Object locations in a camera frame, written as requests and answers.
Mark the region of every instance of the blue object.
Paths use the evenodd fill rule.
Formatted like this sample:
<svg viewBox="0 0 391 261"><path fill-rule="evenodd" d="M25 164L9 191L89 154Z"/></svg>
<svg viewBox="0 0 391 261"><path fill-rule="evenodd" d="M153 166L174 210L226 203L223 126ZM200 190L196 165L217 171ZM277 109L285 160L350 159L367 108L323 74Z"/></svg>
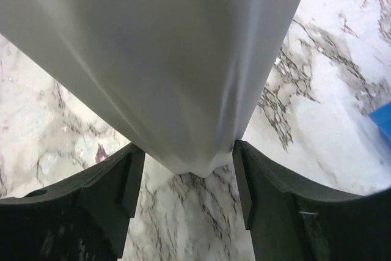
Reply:
<svg viewBox="0 0 391 261"><path fill-rule="evenodd" d="M369 113L369 117L391 141L391 102Z"/></svg>

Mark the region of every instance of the marble countertop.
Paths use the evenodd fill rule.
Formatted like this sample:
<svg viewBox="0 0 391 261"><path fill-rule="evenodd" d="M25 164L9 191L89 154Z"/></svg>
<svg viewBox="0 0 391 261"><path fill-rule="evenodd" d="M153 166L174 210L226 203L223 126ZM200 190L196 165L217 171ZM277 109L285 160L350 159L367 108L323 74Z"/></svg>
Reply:
<svg viewBox="0 0 391 261"><path fill-rule="evenodd" d="M0 37L0 196L79 172L128 143ZM391 186L368 113L391 100L391 0L302 0L244 139L356 194ZM147 157L124 260L254 260L233 166L173 175Z"/></svg>

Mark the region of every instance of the marble surface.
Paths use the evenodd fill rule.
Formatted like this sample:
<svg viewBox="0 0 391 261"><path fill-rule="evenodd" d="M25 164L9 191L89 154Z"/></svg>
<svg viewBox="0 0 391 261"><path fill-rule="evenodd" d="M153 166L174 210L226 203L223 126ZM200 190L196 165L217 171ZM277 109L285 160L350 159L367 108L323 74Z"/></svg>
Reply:
<svg viewBox="0 0 391 261"><path fill-rule="evenodd" d="M0 37L0 196L22 197L128 143ZM391 100L391 0L302 0L244 139L343 191L391 186L368 113ZM233 166L173 175L147 157L124 260L254 260Z"/></svg>

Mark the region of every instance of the red spot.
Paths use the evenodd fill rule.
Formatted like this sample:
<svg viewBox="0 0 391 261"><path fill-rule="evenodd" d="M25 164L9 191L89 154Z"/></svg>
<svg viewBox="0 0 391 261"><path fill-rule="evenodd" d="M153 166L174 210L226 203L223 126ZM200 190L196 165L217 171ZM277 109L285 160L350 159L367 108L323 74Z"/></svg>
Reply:
<svg viewBox="0 0 391 261"><path fill-rule="evenodd" d="M103 147L103 145L98 144L98 151L97 154L95 155L95 162L99 163L100 161L106 159L108 155L106 154L106 151Z"/></svg>

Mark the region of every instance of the gray cloth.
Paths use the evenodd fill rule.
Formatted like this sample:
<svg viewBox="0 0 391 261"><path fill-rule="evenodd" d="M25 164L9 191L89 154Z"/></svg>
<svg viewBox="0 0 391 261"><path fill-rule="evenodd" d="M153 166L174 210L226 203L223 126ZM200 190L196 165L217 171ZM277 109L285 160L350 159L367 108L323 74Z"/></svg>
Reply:
<svg viewBox="0 0 391 261"><path fill-rule="evenodd" d="M300 0L0 0L0 32L172 172L232 162Z"/></svg>

